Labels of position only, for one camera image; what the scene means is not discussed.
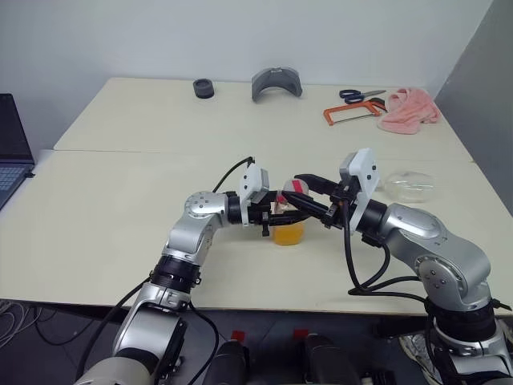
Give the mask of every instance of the tabletop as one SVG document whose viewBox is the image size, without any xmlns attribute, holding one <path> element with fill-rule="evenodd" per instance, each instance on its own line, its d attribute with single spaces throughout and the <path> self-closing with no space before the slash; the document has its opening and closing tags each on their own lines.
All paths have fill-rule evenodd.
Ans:
<svg viewBox="0 0 513 385">
<path fill-rule="evenodd" d="M 252 101 L 250 83 L 214 82 L 216 94 L 198 99 L 192 81 L 113 78 L 55 145 L 57 150 L 169 152 L 212 158 L 264 154 L 337 159 L 371 147 L 380 159 L 471 160 L 444 118 L 412 136 L 380 130 L 376 118 L 329 126 L 322 112 L 342 104 L 338 92 L 397 88 L 304 85 L 301 98 L 282 89 Z M 344 112 L 343 117 L 366 110 Z M 284 150 L 293 147 L 294 152 Z"/>
<path fill-rule="evenodd" d="M 337 180 L 345 153 L 261 154 L 271 188 L 296 173 Z M 0 298 L 92 305 L 116 303 L 147 276 L 187 196 L 211 189 L 239 158 L 149 152 L 54 151 L 0 216 Z M 378 156 L 383 176 L 401 169 L 435 179 L 431 201 L 414 206 L 437 215 L 453 233 L 472 240 L 491 260 L 495 298 L 511 303 L 513 220 L 479 168 L 468 160 L 391 160 Z M 221 191 L 235 189 L 241 170 Z M 384 192 L 374 199 L 391 203 Z M 351 297 L 341 254 L 341 232 L 308 219 L 299 245 L 278 246 L 261 229 L 220 229 L 192 291 L 195 304 L 212 309 L 424 314 L 407 299 Z M 382 263 L 382 252 L 353 237 L 361 280 Z M 400 261 L 387 278 L 411 275 Z M 395 288 L 425 295 L 418 282 Z"/>
</svg>

